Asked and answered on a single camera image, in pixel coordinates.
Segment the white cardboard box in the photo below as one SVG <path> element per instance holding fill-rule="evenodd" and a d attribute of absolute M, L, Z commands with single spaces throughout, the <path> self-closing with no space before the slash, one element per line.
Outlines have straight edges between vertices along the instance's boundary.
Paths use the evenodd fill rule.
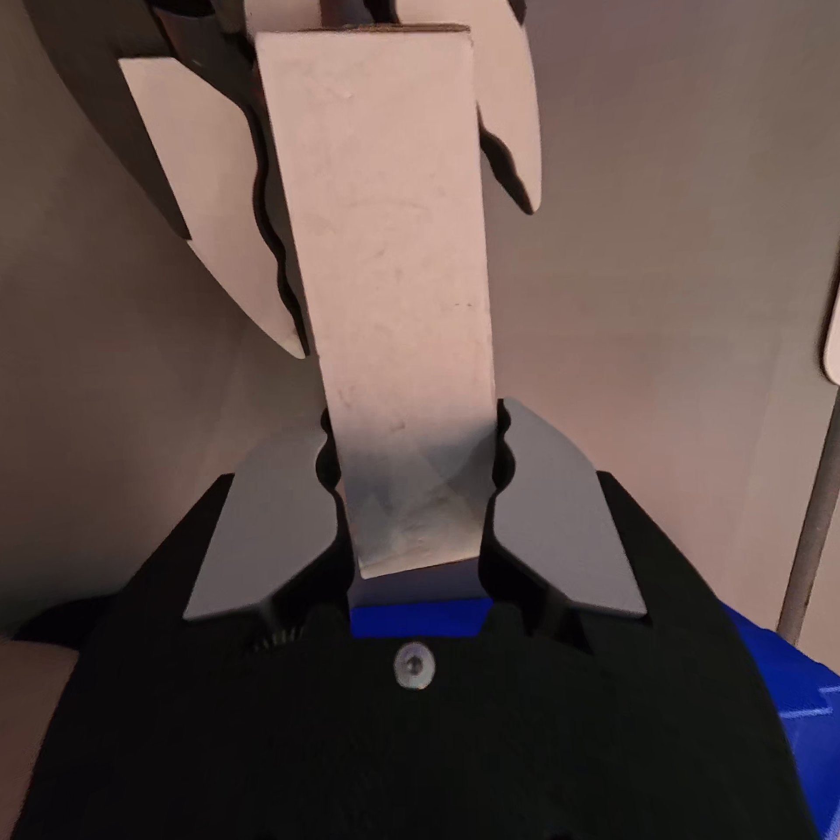
<path fill-rule="evenodd" d="M 497 397 L 469 31 L 255 47 L 360 575 L 473 560 Z"/>

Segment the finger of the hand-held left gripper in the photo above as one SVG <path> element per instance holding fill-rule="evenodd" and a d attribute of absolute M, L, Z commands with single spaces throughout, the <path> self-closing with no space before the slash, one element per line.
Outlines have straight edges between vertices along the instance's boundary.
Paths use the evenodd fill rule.
<path fill-rule="evenodd" d="M 265 335 L 304 359 L 280 296 L 278 258 L 257 224 L 259 165 L 245 113 L 176 58 L 120 58 L 119 67 L 193 253 Z"/>
<path fill-rule="evenodd" d="M 542 200 L 542 149 L 526 8 L 508 1 L 395 1 L 394 16 L 401 25 L 469 28 L 480 148 L 507 194 L 532 215 Z"/>

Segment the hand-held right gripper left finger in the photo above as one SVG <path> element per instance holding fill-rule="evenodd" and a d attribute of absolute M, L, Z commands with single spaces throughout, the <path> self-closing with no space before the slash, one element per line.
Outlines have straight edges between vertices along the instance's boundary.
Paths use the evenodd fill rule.
<path fill-rule="evenodd" d="M 183 618 L 302 623 L 321 604 L 347 616 L 355 561 L 339 479 L 326 415 L 253 450 L 235 471 Z"/>

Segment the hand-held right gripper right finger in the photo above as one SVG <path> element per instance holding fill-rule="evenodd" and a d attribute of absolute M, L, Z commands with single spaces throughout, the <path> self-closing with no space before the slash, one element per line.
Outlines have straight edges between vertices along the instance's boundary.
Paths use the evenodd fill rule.
<path fill-rule="evenodd" d="M 529 621 L 552 596 L 587 612 L 647 614 L 599 476 L 584 452 L 514 398 L 498 405 L 495 491 L 479 582 Z"/>

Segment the blue plastic bin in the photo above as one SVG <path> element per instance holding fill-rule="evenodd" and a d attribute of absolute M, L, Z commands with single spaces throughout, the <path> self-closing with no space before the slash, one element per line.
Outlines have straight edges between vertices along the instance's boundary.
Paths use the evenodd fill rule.
<path fill-rule="evenodd" d="M 350 609 L 355 637 L 474 637 L 491 600 L 461 598 Z M 839 677 L 725 605 L 763 678 L 823 838 L 838 838 Z"/>

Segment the dark grey strip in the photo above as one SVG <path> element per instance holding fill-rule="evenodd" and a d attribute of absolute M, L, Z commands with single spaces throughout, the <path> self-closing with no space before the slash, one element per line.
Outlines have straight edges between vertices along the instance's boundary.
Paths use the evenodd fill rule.
<path fill-rule="evenodd" d="M 794 647 L 802 635 L 838 495 L 839 392 L 836 392 L 776 626 L 776 633 Z"/>

